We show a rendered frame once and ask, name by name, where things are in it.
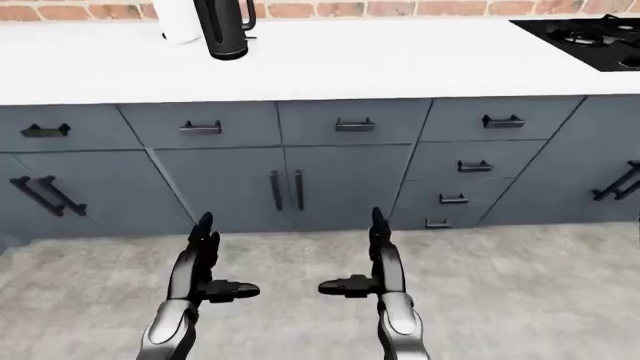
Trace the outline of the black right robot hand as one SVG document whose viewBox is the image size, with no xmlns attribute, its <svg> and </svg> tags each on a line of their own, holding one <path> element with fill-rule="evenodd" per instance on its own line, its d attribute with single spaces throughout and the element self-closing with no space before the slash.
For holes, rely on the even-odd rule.
<svg viewBox="0 0 640 360">
<path fill-rule="evenodd" d="M 381 210 L 372 210 L 372 225 L 369 228 L 369 258 L 372 262 L 371 276 L 351 275 L 323 281 L 319 293 L 345 298 L 366 298 L 370 294 L 405 293 L 406 282 L 402 261 L 397 247 L 391 242 L 391 228 Z"/>
</svg>

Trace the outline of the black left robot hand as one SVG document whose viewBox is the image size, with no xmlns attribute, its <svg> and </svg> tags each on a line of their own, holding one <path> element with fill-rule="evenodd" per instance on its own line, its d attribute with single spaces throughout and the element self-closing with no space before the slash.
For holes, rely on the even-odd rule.
<svg viewBox="0 0 640 360">
<path fill-rule="evenodd" d="M 186 300 L 195 307 L 202 302 L 227 303 L 260 294 L 255 284 L 214 280 L 220 234 L 212 230 L 213 215 L 205 212 L 191 230 L 186 248 L 178 255 L 167 290 L 167 300 Z"/>
</svg>

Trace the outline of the black electric kettle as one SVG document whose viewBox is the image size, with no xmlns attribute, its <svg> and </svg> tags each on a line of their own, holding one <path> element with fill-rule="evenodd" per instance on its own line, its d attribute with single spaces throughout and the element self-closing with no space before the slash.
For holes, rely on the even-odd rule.
<svg viewBox="0 0 640 360">
<path fill-rule="evenodd" d="M 254 0 L 245 0 L 248 21 L 244 22 L 238 0 L 194 0 L 196 13 L 210 56 L 229 61 L 248 53 L 245 32 L 254 29 Z"/>
</svg>

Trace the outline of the grey kitchen cabinet unit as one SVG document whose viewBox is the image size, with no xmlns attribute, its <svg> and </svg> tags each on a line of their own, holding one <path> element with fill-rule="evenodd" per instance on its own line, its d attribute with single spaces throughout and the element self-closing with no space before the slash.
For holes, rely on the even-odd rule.
<svg viewBox="0 0 640 360">
<path fill-rule="evenodd" d="M 522 128 L 484 128 L 515 114 Z M 335 131 L 337 119 L 373 131 Z M 184 134 L 185 122 L 221 134 Z M 20 131 L 70 125 L 66 137 Z M 493 170 L 459 173 L 457 162 Z M 360 230 L 378 207 L 396 230 L 635 221 L 640 189 L 603 190 L 640 161 L 640 95 L 0 106 L 0 253 L 35 239 L 187 233 L 205 212 L 224 233 Z M 278 212 L 270 173 L 279 172 Z M 303 172 L 305 209 L 294 173 Z M 11 185 L 63 203 L 57 218 Z M 463 193 L 469 203 L 442 205 Z"/>
</svg>

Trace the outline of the white cylindrical container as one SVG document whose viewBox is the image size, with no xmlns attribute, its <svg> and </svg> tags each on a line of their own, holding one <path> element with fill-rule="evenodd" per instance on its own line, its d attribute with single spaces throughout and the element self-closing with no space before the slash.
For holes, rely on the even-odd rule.
<svg viewBox="0 0 640 360">
<path fill-rule="evenodd" d="M 169 44 L 185 44 L 201 38 L 194 0 L 152 0 L 152 5 Z"/>
</svg>

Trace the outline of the black gas cooktop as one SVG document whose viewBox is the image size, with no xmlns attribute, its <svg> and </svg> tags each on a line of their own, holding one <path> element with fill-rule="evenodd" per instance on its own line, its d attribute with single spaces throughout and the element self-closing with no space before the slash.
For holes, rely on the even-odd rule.
<svg viewBox="0 0 640 360">
<path fill-rule="evenodd" d="M 640 17 L 606 14 L 511 23 L 597 71 L 640 71 Z"/>
</svg>

